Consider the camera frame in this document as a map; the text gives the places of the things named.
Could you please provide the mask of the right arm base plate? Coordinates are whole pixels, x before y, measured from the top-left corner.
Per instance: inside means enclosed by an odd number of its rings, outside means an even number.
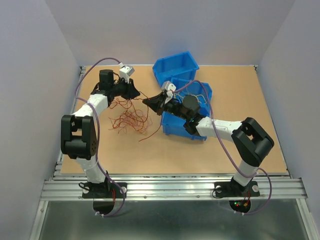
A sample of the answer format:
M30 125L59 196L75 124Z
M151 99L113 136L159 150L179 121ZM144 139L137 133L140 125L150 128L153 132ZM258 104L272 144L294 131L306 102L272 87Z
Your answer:
M261 194L256 181L250 182L247 186L241 186L230 180L215 182L211 195L215 199L235 198L235 200L229 200L231 209L236 213L248 214L252 205L251 198L259 197Z

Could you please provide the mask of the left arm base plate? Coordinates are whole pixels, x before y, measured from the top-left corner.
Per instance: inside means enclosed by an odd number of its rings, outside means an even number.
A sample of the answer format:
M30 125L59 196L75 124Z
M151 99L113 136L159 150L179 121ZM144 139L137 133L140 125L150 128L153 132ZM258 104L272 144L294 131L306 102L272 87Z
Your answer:
M78 184L82 189L82 198L93 200L92 208L95 215L103 218L115 216L124 205L128 184L120 182L118 185L121 190L114 183L108 181L102 183L80 182Z

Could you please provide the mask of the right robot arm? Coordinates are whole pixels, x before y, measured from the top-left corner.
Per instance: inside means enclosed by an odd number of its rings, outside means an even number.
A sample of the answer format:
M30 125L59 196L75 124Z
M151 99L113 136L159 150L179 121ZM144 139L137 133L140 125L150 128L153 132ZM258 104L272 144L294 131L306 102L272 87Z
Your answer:
M275 143L254 118L225 121L205 116L200 113L201 106L193 95L177 100L168 97L167 92L162 92L154 97L145 98L142 102L157 115L166 112L183 119L183 127L190 135L215 137L220 143L224 140L234 143L241 157L240 165L232 162L236 172L230 181L214 185L214 198L242 197L246 193L257 195L251 187L251 181Z

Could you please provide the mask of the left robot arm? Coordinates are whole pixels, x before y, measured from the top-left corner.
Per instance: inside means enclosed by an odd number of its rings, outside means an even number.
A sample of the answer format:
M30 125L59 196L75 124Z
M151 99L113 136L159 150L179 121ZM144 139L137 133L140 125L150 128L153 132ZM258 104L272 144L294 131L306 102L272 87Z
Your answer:
M108 172L99 166L97 160L97 117L110 106L115 97L132 100L140 96L130 78L133 72L132 66L125 65L120 68L118 80L115 80L113 70L100 70L99 81L88 100L79 110L61 118L61 152L74 159L85 172L87 181L79 185L85 199L109 198L114 192L115 186L106 177Z

